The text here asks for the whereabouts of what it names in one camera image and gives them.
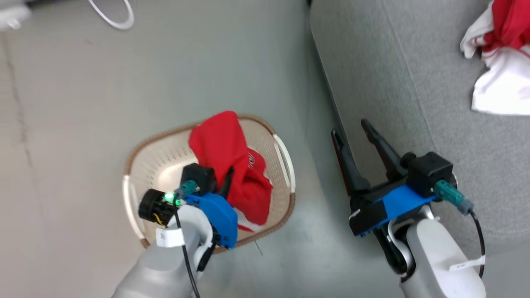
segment black cable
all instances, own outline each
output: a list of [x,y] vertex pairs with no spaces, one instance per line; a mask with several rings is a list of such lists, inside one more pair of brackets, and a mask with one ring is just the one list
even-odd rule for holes
[[[485,245],[484,245],[484,235],[482,235],[482,228],[480,227],[479,219],[476,217],[476,214],[475,214],[475,212],[473,210],[470,210],[469,214],[471,215],[471,217],[473,218],[473,221],[475,222],[476,231],[479,233],[480,254],[482,256],[485,256],[486,255],[486,248],[485,248]],[[483,274],[484,274],[484,264],[480,265],[480,271],[479,271],[480,278],[482,278]]]
[[[175,194],[175,198],[173,198],[173,212],[175,213],[175,220],[176,220],[176,226],[177,228],[181,228],[180,226],[180,219],[179,219],[179,213],[177,212],[178,209],[176,207],[176,200],[179,196]],[[197,284],[195,283],[195,278],[193,278],[193,272],[191,271],[191,265],[190,265],[190,259],[188,258],[188,251],[186,250],[186,245],[182,245],[182,252],[184,253],[184,261],[186,262],[186,269],[188,270],[188,275],[190,276],[190,282],[191,287],[193,288],[193,291],[195,292],[195,297],[200,298],[199,290],[197,289]]]

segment white cable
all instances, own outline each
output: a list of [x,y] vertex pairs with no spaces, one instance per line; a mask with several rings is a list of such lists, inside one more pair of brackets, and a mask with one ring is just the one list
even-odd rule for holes
[[92,4],[92,7],[96,10],[96,12],[111,26],[113,26],[116,29],[120,30],[129,30],[133,27],[134,24],[134,13],[133,8],[131,7],[131,4],[129,3],[129,0],[123,0],[125,2],[125,5],[127,6],[127,13],[129,16],[127,17],[127,21],[123,23],[116,23],[113,20],[109,19],[94,3],[94,0],[89,0],[90,4]]

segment gray couch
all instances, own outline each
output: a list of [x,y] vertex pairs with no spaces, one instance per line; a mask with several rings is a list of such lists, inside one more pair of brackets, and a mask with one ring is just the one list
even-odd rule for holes
[[[486,68],[458,47],[488,1],[315,0],[311,31],[360,171],[372,184],[385,180],[361,118],[401,154],[435,151],[450,160],[491,255],[530,240],[530,118],[471,111]],[[445,203],[435,212],[478,257],[471,220]]]

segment basket handle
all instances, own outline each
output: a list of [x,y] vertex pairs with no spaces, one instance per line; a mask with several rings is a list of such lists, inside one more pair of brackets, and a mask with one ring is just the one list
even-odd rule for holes
[[129,175],[123,176],[122,190],[123,203],[125,203],[125,211],[127,212],[127,218],[129,218],[129,223],[132,226],[132,230],[140,240],[145,239],[145,235],[142,232],[143,224],[139,224],[136,220],[137,208],[134,208],[133,206],[138,204],[138,199],[136,197],[136,190],[134,189],[134,185],[130,182]]
[[277,134],[272,135],[276,140],[275,148],[276,153],[278,154],[278,159],[280,160],[281,169],[284,173],[285,182],[287,186],[291,188],[291,193],[293,194],[296,189],[296,180],[295,180],[295,170],[293,167],[293,162],[291,161],[291,156],[287,147],[285,147],[284,141]]

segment perforated basket wall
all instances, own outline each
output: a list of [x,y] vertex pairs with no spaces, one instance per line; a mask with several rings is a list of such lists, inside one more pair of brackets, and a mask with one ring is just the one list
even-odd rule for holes
[[[239,230],[237,245],[252,242],[282,227],[293,212],[295,176],[289,153],[272,127],[252,115],[239,115],[247,146],[267,162],[265,175],[273,185],[269,217],[259,232]],[[154,241],[156,224],[138,217],[138,203],[149,188],[173,191],[180,185],[182,168],[197,162],[188,145],[193,127],[179,127],[140,143],[130,154],[123,178],[123,199],[129,221],[144,247]],[[216,252],[225,250],[217,248]]]

